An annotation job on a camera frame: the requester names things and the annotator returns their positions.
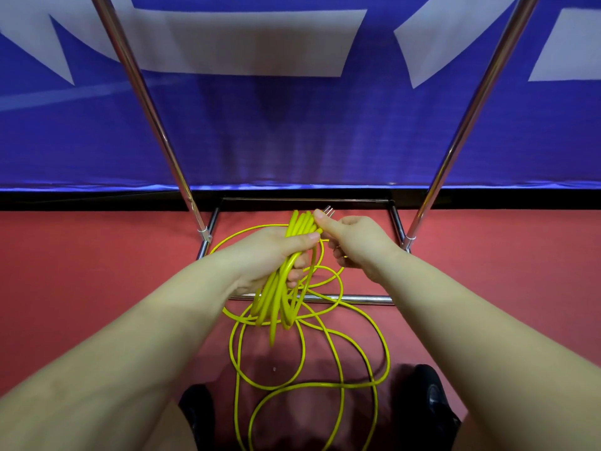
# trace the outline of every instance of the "yellow rope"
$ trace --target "yellow rope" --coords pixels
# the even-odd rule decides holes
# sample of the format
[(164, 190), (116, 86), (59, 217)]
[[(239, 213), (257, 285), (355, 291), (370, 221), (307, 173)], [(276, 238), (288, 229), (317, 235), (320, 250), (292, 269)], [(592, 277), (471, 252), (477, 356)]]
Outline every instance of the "yellow rope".
[[(287, 225), (285, 225), (285, 224), (258, 225), (258, 226), (253, 226), (251, 228), (244, 229), (242, 231), (238, 231), (237, 233), (232, 234), (229, 237), (227, 237), (226, 239), (219, 242), (213, 248), (213, 250), (211, 250), (211, 253), (218, 250), (219, 247), (221, 247), (225, 242), (228, 242), (229, 240), (233, 239), (236, 236), (239, 236), (241, 234), (244, 234), (246, 232), (256, 230), (259, 228), (266, 228), (266, 227), (272, 227), (272, 226), (288, 227), (288, 229), (286, 231), (287, 237), (295, 236), (298, 234), (307, 234), (307, 233), (315, 232), (315, 230), (316, 230), (316, 225), (314, 223), (313, 217), (310, 212), (300, 214), (300, 216), (299, 216), (298, 211), (295, 210), (292, 214), (292, 218), (290, 219), (289, 224), (287, 224)], [(371, 388), (372, 389), (372, 394), (373, 394), (373, 399), (374, 399), (372, 426), (370, 428), (370, 432), (367, 436), (367, 439), (365, 440), (365, 444), (362, 448), (363, 451), (365, 451), (369, 447), (370, 441), (372, 440), (373, 433), (376, 430), (376, 424), (378, 422), (378, 390), (376, 389), (376, 387), (386, 379), (386, 377), (388, 376), (388, 372), (390, 371), (390, 354), (388, 352), (388, 346), (386, 344), (386, 340), (384, 339), (384, 336), (380, 332), (380, 329), (378, 328), (376, 323), (374, 323), (374, 321), (371, 319), (371, 317), (369, 317), (369, 315), (367, 313), (365, 313), (364, 311), (362, 311), (361, 309), (359, 309), (357, 307), (350, 305), (349, 303), (342, 302), (342, 296), (344, 295), (344, 289), (342, 286), (342, 279), (340, 278), (340, 274), (342, 273), (343, 268), (341, 268), (338, 272), (336, 272), (335, 270), (333, 270), (327, 266), (321, 265), (321, 261), (323, 260), (323, 253), (324, 253), (323, 242), (327, 242), (327, 239), (322, 239), (319, 242), (320, 243), (319, 260), (316, 260), (316, 258), (317, 258), (316, 257), (316, 249), (313, 249), (312, 257), (311, 257), (311, 266), (304, 269), (305, 272), (307, 272), (307, 275), (305, 276), (305, 278), (303, 278), (302, 280), (300, 280), (298, 282), (298, 285), (296, 288), (293, 288), (293, 289), (287, 288), (286, 280), (287, 280), (290, 270), (293, 269), (294, 261), (297, 259), (297, 257), (299, 257), (301, 255), (301, 253), (295, 253), (295, 254), (291, 255), (290, 257), (288, 257), (287, 260), (282, 264), (282, 266), (277, 271), (275, 271), (274, 273), (272, 273), (269, 276), (269, 279), (267, 280), (267, 283), (265, 284), (265, 286), (255, 294), (255, 299), (254, 299), (253, 303), (251, 305), (249, 305), (244, 310), (244, 312), (242, 312), (242, 314), (235, 315), (232, 312), (230, 312), (229, 310), (227, 310), (227, 308), (225, 308), (225, 307), (223, 308), (223, 313), (225, 313), (228, 317), (230, 317), (236, 321), (233, 329), (231, 330), (231, 334), (229, 335), (229, 358), (231, 359), (232, 365), (234, 365), (234, 368), (236, 369), (236, 393), (234, 396), (234, 427), (236, 429), (236, 438), (238, 440), (238, 443), (240, 444), (240, 448), (244, 451), (246, 451), (246, 447), (244, 446), (244, 440), (242, 439), (242, 436), (240, 434), (240, 426), (239, 426), (239, 422), (238, 422), (238, 401), (239, 401), (239, 394), (240, 394), (240, 379), (241, 378), (244, 381), (246, 381), (249, 385), (254, 386), (255, 388), (258, 388), (258, 389), (261, 389), (264, 391), (269, 391), (269, 394), (267, 394), (263, 398), (263, 400), (261, 400), (261, 402), (259, 402), (259, 404), (255, 407), (254, 411), (252, 412), (252, 416), (251, 416), (250, 422), (248, 424), (248, 449), (249, 449), (249, 451), (254, 451), (254, 447), (252, 446), (252, 425), (254, 424), (257, 414), (259, 413), (259, 410), (263, 407), (263, 405), (265, 405), (265, 403), (267, 403), (270, 399), (277, 396), (278, 394), (282, 394), (282, 393), (285, 393), (288, 391), (292, 391), (295, 389), (301, 389), (301, 388), (336, 388), (336, 389), (340, 390), (340, 407), (338, 409), (338, 416), (336, 418), (336, 424), (334, 425), (334, 429), (332, 430), (330, 437), (327, 439), (327, 442), (324, 445), (323, 450), (326, 450), (332, 444), (332, 442), (336, 436), (336, 433), (338, 432), (338, 428), (340, 427), (340, 422), (342, 420), (342, 413), (344, 411), (344, 390), (345, 389), (359, 389), (359, 388)], [(310, 284), (311, 276), (317, 269), (325, 269), (325, 270), (331, 272), (332, 277), (328, 278), (325, 281), (316, 283), (316, 284)], [(338, 280), (338, 283), (340, 285), (340, 293), (338, 295), (338, 299), (332, 299), (328, 296), (324, 296), (320, 293), (317, 293), (316, 291), (313, 291), (312, 288), (322, 286), (334, 279)], [(326, 308), (325, 310), (315, 312), (308, 304), (303, 302), (303, 298), (305, 297), (306, 293), (310, 293), (312, 295), (319, 296), (320, 298), (326, 299), (327, 301), (330, 301), (333, 304), (330, 307)], [(382, 342), (382, 346), (384, 348), (384, 354), (386, 357), (386, 369), (384, 370), (384, 373), (380, 378), (374, 379), (374, 375), (372, 372), (372, 366), (369, 362), (369, 359), (367, 358), (367, 356), (365, 355), (365, 352), (361, 349), (361, 347), (357, 344), (356, 341), (351, 339), (346, 334), (343, 334), (334, 329), (327, 328), (325, 326), (325, 324), (323, 323), (323, 321), (321, 321), (321, 318), (320, 318), (321, 315), (324, 315), (324, 314), (334, 310), (339, 305), (349, 308), (350, 310), (356, 311), (360, 315), (364, 316), (364, 318), (366, 318), (370, 322), (370, 324), (373, 326), (373, 328), (376, 330), (376, 333), (378, 334), (378, 337), (380, 338), (380, 341)], [(305, 314), (305, 315), (298, 315), (298, 312), (299, 312), (301, 306), (305, 307), (309, 311), (309, 313)], [(317, 320), (317, 323), (319, 324), (319, 326), (307, 322), (306, 321), (307, 318), (315, 318)], [(234, 338), (236, 336), (236, 331), (240, 324), (242, 324), (242, 328), (241, 328), (239, 336), (238, 336), (238, 347), (236, 350), (236, 355), (234, 355)], [(244, 338), (244, 331), (245, 331), (247, 325), (269, 326), (270, 327), (269, 341), (270, 341), (270, 344), (273, 345), (274, 340), (275, 340), (275, 329), (278, 324), (282, 324), (282, 326), (285, 329), (289, 329), (293, 325), (296, 325), (298, 332), (299, 332), (300, 344), (301, 344), (301, 348), (302, 348), (302, 353), (300, 356), (300, 363), (299, 363), (299, 366), (298, 366), (295, 374), (285, 383), (282, 383), (279, 386), (264, 386), (259, 383), (256, 383), (255, 381), (251, 380), (250, 378), (248, 378), (248, 376), (246, 376), (246, 374), (242, 371), (242, 368), (240, 367), (240, 359), (242, 356), (242, 341)], [(325, 334), (325, 337), (327, 339), (327, 342), (329, 343), (330, 349), (332, 350), (332, 354), (334, 356), (336, 367), (338, 368), (338, 377), (339, 377), (338, 382), (304, 382), (304, 383), (293, 384), (294, 381), (299, 376), (299, 374), (301, 373), (302, 368), (305, 363), (305, 354), (306, 354), (306, 352), (305, 352), (305, 336), (303, 334), (301, 325), (307, 326), (308, 328), (316, 329)], [(331, 338), (332, 334), (342, 337), (344, 340), (348, 341), (351, 345), (353, 345), (355, 347), (355, 349), (359, 352), (359, 354), (363, 358), (363, 361), (365, 362), (365, 367), (367, 368), (369, 381), (363, 382), (363, 383), (346, 383), (346, 382), (344, 382), (344, 376), (342, 374), (342, 365), (340, 364), (338, 352), (336, 351), (336, 347)]]

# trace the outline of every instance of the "shoe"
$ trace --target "shoe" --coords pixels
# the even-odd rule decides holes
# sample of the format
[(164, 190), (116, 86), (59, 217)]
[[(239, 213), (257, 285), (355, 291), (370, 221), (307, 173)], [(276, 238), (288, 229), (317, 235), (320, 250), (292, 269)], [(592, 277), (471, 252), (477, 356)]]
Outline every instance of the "shoe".
[(212, 451), (215, 440), (215, 409), (213, 398), (204, 384), (190, 386), (178, 403), (184, 413), (196, 447), (202, 451)]
[(453, 413), (436, 371), (419, 364), (393, 397), (402, 449), (450, 451), (461, 425)]

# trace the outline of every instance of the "metal rack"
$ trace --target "metal rack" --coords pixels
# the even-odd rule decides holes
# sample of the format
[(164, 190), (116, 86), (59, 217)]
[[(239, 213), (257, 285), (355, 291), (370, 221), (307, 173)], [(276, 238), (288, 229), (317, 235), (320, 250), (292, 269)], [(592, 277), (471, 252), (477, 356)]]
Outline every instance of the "metal rack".
[[(224, 198), (222, 204), (217, 206), (213, 214), (211, 216), (208, 227), (205, 225), (200, 212), (198, 210), (198, 206), (194, 201), (192, 196), (191, 189), (184, 177), (182, 169), (177, 161), (176, 154), (171, 147), (171, 143), (169, 142), (169, 138), (165, 131), (164, 125), (161, 121), (161, 117), (154, 105), (154, 102), (150, 96), (148, 88), (146, 87), (146, 83), (144, 82), (144, 78), (140, 71), (140, 67), (133, 55), (131, 50), (131, 46), (127, 41), (127, 37), (121, 26), (119, 18), (116, 14), (115, 8), (112, 5), (110, 0), (92, 0), (94, 3), (94, 7), (98, 12), (98, 15), (102, 21), (103, 26), (106, 29), (106, 32), (110, 38), (110, 41), (115, 48), (115, 52), (117, 57), (119, 57), (120, 62), (123, 64), (127, 76), (130, 80), (131, 86), (138, 97), (142, 109), (146, 114), (146, 118), (148, 119), (148, 123), (153, 130), (159, 145), (169, 163), (169, 167), (171, 169), (171, 173), (173, 174), (177, 186), (180, 189), (180, 193), (186, 202), (188, 209), (191, 214), (195, 218), (198, 232), (203, 238), (203, 243), (201, 245), (201, 249), (198, 253), (198, 258), (203, 257), (208, 249), (208, 246), (211, 241), (211, 234), (216, 224), (216, 221), (219, 216), (219, 212), (223, 210), (224, 205), (233, 205), (234, 210), (239, 210), (240, 205), (242, 203), (253, 204), (258, 206), (260, 204), (265, 205), (266, 200), (261, 199), (252, 199), (252, 198)], [(436, 201), (436, 197), (440, 192), (444, 181), (446, 180), (459, 152), (462, 150), (463, 145), (465, 144), (470, 132), (472, 131), (482, 108), (485, 105), (486, 100), (492, 92), (492, 89), (497, 82), (502, 70), (505, 65), (509, 61), (513, 50), (517, 42), (519, 41), (522, 32), (526, 28), (528, 21), (534, 11), (534, 8), (537, 5), (538, 0), (517, 0), (515, 9), (511, 14), (509, 21), (501, 35), (498, 45), (495, 48), (495, 51), (492, 55), (491, 61), (486, 68), (485, 74), (482, 77), (482, 80), (478, 84), (476, 90), (474, 91), (474, 95), (470, 100), (470, 104), (468, 105), (465, 113), (461, 121), (459, 122), (459, 126), (455, 131), (455, 135), (445, 153), (444, 158), (442, 159), (440, 166), (434, 175), (434, 179), (428, 188), (427, 194), (421, 207), (419, 208), (414, 220), (409, 227), (409, 231), (405, 235), (403, 232), (403, 227), (401, 225), (401, 221), (398, 217), (398, 212), (396, 210), (396, 206), (394, 202), (388, 200), (331, 200), (327, 201), (327, 203), (320, 202), (319, 200), (269, 200), (270, 203), (274, 203), (274, 201), (279, 201), (279, 204), (291, 204), (294, 203), (298, 207), (302, 208), (302, 204), (311, 204), (311, 208), (315, 209), (319, 207), (319, 204), (335, 204), (334, 206), (338, 206), (338, 209), (357, 209), (360, 208), (361, 205), (381, 205), (381, 208), (386, 208), (389, 211), (391, 216), (393, 226), (395, 227), (395, 231), (397, 232), (399, 245), (404, 249), (409, 251), (411, 244), (415, 241), (417, 237), (417, 232), (425, 219), (425, 216), (432, 208), (432, 205)], [(352, 205), (352, 207), (340, 207), (340, 204), (343, 205)], [(354, 303), (392, 303), (389, 297), (387, 296), (345, 296), (345, 300)]]

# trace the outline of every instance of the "person's left arm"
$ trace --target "person's left arm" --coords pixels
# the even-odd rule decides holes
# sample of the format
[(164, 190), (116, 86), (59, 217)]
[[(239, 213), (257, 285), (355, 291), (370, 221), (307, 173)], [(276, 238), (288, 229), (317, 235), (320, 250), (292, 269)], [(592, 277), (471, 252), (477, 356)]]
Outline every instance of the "person's left arm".
[[(286, 256), (319, 240), (317, 233), (284, 234), (258, 231), (191, 264), (13, 388), (0, 399), (0, 448), (140, 448), (227, 298), (254, 292)], [(289, 285), (306, 263), (299, 257)]]

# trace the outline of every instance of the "black baseboard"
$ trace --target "black baseboard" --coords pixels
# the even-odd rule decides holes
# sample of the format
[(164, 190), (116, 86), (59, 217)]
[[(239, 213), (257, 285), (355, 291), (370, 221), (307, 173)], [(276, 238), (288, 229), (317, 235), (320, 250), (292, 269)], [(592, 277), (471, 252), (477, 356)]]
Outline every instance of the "black baseboard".
[[(399, 209), (417, 209), (424, 189), (310, 189), (200, 191), (194, 197), (201, 211), (211, 212), (228, 198), (274, 200), (393, 200)], [(601, 190), (571, 189), (442, 189), (435, 209), (601, 209)], [(168, 192), (1, 192), (0, 210), (42, 211), (185, 211), (177, 191)]]

